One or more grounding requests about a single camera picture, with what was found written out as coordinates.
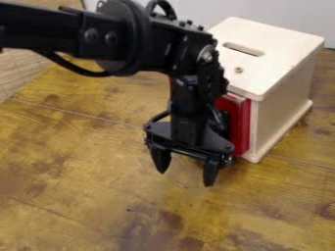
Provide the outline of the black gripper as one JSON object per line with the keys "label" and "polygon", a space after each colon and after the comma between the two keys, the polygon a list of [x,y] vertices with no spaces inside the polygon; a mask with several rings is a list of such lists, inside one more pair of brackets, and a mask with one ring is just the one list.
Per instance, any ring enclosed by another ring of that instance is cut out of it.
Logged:
{"label": "black gripper", "polygon": [[229,127],[225,113],[212,105],[186,111],[170,105],[144,124],[145,144],[156,170],[162,174],[170,154],[177,153],[205,161],[202,183],[214,184],[218,170],[232,163],[234,145],[226,140]]}

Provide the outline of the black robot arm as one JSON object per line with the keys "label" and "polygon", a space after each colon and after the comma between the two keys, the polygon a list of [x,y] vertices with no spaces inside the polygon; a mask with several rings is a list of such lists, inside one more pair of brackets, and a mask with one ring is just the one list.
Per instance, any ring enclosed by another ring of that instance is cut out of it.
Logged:
{"label": "black robot arm", "polygon": [[173,153],[202,160],[206,186],[234,150],[228,113],[216,107],[229,85],[216,46],[200,25],[177,19],[166,0],[145,6],[100,0],[92,12],[0,1],[0,50],[32,50],[78,75],[166,75],[166,110],[144,125],[145,144],[161,173]]}

